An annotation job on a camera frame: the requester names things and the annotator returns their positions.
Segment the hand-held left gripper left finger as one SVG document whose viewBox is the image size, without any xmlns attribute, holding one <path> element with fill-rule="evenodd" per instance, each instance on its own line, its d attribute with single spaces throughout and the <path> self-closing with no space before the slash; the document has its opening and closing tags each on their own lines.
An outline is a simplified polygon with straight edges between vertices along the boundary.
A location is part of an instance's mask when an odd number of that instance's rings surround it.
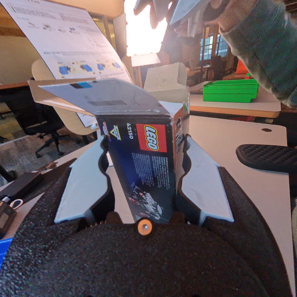
<svg viewBox="0 0 297 297">
<path fill-rule="evenodd" d="M 54 223 L 83 218 L 89 225 L 106 220 L 114 211 L 115 198 L 110 177 L 108 140 L 100 136 L 72 165 Z"/>
</svg>

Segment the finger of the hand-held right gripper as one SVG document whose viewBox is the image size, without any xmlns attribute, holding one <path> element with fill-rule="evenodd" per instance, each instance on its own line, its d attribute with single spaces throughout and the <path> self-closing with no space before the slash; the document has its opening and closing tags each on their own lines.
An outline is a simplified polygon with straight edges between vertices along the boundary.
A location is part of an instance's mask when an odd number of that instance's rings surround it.
<svg viewBox="0 0 297 297">
<path fill-rule="evenodd" d="M 171 2 L 171 0 L 137 0 L 134 7 L 134 14 L 139 15 L 149 5 L 150 25 L 152 29 L 156 29 L 158 23 L 167 17 Z"/>
<path fill-rule="evenodd" d="M 203 15 L 210 0 L 178 0 L 170 16 L 169 25 L 179 25 L 197 13 Z"/>
</svg>

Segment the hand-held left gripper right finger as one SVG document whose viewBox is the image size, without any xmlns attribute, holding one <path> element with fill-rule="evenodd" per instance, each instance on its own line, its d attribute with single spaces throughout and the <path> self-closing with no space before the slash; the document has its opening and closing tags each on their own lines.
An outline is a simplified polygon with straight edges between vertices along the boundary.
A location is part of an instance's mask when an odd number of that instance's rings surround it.
<svg viewBox="0 0 297 297">
<path fill-rule="evenodd" d="M 217 162 L 190 135 L 184 140 L 184 174 L 177 194 L 177 210 L 189 224 L 203 225 L 207 217 L 234 222 Z"/>
</svg>

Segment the toy truck box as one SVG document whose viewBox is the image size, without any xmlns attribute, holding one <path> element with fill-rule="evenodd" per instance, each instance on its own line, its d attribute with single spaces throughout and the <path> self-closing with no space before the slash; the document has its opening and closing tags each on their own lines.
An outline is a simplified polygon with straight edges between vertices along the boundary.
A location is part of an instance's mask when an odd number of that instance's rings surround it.
<svg viewBox="0 0 297 297">
<path fill-rule="evenodd" d="M 63 99 L 97 119 L 133 219 L 169 221 L 189 132 L 184 64 L 147 71 L 144 89 L 118 79 L 29 82 L 36 102 Z"/>
</svg>

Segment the blue storage bin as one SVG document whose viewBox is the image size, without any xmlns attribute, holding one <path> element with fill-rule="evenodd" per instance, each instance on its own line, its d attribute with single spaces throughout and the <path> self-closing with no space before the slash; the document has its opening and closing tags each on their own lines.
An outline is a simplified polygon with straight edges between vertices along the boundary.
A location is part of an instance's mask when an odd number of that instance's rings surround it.
<svg viewBox="0 0 297 297">
<path fill-rule="evenodd" d="M 13 238 L 0 240 L 0 268 Z"/>
</svg>

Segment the person's right forearm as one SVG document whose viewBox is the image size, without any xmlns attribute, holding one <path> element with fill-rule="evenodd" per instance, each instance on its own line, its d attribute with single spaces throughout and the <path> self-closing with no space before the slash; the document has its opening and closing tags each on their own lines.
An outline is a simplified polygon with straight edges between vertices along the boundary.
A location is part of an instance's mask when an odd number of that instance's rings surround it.
<svg viewBox="0 0 297 297">
<path fill-rule="evenodd" d="M 283 104 L 297 106 L 297 26 L 280 1 L 258 0 L 223 38 L 251 75 Z"/>
</svg>

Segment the person's right hand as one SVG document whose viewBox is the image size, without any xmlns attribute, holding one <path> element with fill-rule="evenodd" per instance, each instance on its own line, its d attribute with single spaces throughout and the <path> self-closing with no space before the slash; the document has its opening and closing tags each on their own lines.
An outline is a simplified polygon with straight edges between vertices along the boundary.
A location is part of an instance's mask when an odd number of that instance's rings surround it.
<svg viewBox="0 0 297 297">
<path fill-rule="evenodd" d="M 249 15 L 256 3 L 257 0 L 230 0 L 224 12 L 207 24 L 218 25 L 221 31 L 228 32 Z"/>
</svg>

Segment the bright light panel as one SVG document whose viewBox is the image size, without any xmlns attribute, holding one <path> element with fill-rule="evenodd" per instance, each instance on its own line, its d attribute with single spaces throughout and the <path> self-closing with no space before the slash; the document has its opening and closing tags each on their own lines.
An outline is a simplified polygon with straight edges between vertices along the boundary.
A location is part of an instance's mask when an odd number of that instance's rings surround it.
<svg viewBox="0 0 297 297">
<path fill-rule="evenodd" d="M 133 8 L 136 0 L 124 1 L 126 15 L 127 56 L 131 57 L 132 66 L 160 64 L 157 55 L 161 49 L 167 21 L 164 18 L 156 29 L 150 25 L 150 6 L 148 5 L 139 15 L 135 16 Z"/>
</svg>

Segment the window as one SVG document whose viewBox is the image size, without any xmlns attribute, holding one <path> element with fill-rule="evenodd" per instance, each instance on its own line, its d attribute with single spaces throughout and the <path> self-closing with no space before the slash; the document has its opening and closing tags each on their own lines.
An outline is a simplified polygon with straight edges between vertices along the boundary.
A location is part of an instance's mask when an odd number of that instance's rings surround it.
<svg viewBox="0 0 297 297">
<path fill-rule="evenodd" d="M 211 59 L 212 44 L 213 44 L 213 33 L 210 33 L 208 38 L 201 39 L 199 61 Z M 227 56 L 227 52 L 228 52 L 228 44 L 221 36 L 221 34 L 218 33 L 215 55 L 221 56 L 223 58 Z"/>
</svg>

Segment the black power adapter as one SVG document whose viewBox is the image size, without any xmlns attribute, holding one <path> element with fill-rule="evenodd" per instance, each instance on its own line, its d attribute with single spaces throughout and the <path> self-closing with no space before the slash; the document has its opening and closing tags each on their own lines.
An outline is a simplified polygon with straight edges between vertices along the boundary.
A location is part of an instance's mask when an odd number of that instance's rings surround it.
<svg viewBox="0 0 297 297">
<path fill-rule="evenodd" d="M 20 199 L 43 180 L 40 172 L 24 173 L 0 192 L 0 198 Z"/>
</svg>

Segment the green box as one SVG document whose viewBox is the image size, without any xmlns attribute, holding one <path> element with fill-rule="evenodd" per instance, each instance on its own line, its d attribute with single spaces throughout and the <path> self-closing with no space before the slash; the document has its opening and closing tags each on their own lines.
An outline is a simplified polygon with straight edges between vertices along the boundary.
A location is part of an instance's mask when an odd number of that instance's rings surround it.
<svg viewBox="0 0 297 297">
<path fill-rule="evenodd" d="M 255 79 L 210 81 L 203 85 L 203 101 L 250 103 L 258 88 Z"/>
</svg>

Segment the background wooden table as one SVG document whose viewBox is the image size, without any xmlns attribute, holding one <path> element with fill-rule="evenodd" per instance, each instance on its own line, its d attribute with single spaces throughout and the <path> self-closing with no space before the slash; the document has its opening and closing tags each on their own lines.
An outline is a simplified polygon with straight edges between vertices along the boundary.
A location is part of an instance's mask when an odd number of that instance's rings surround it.
<svg viewBox="0 0 297 297">
<path fill-rule="evenodd" d="M 231 119 L 234 117 L 251 116 L 277 118 L 281 111 L 280 101 L 271 93 L 259 86 L 257 97 L 251 103 L 235 102 L 204 102 L 202 87 L 207 81 L 190 87 L 190 115 L 212 118 Z"/>
</svg>

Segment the black device green display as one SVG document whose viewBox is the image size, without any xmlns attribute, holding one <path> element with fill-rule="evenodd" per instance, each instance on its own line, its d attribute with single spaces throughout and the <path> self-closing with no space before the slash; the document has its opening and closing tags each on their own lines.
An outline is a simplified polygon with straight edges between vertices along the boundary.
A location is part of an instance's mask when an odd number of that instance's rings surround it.
<svg viewBox="0 0 297 297">
<path fill-rule="evenodd" d="M 16 210 L 8 203 L 0 201 L 0 239 L 5 236 L 16 214 Z"/>
</svg>

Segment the black office chair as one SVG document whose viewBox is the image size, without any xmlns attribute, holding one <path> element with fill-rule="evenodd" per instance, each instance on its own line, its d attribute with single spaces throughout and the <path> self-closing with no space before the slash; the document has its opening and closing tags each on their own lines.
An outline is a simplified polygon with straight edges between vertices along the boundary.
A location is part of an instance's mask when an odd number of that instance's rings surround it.
<svg viewBox="0 0 297 297">
<path fill-rule="evenodd" d="M 46 135 L 51 135 L 51 138 L 35 151 L 36 158 L 40 158 L 39 152 L 45 147 L 49 147 L 52 142 L 55 143 L 59 156 L 64 154 L 59 150 L 59 140 L 74 140 L 76 143 L 80 143 L 78 139 L 71 138 L 69 135 L 61 136 L 58 134 L 57 131 L 64 125 L 59 121 L 57 113 L 53 108 L 49 109 L 36 103 L 29 86 L 3 89 L 0 94 L 26 135 L 38 134 L 37 137 L 40 139 Z"/>
</svg>

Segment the large printed instruction sheet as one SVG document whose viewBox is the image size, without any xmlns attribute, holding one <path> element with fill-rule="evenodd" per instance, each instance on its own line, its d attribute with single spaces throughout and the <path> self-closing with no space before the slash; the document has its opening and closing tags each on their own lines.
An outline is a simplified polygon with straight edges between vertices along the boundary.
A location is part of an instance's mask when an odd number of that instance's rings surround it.
<svg viewBox="0 0 297 297">
<path fill-rule="evenodd" d="M 120 79 L 132 83 L 116 50 L 85 9 L 41 0 L 2 6 L 55 79 Z"/>
</svg>

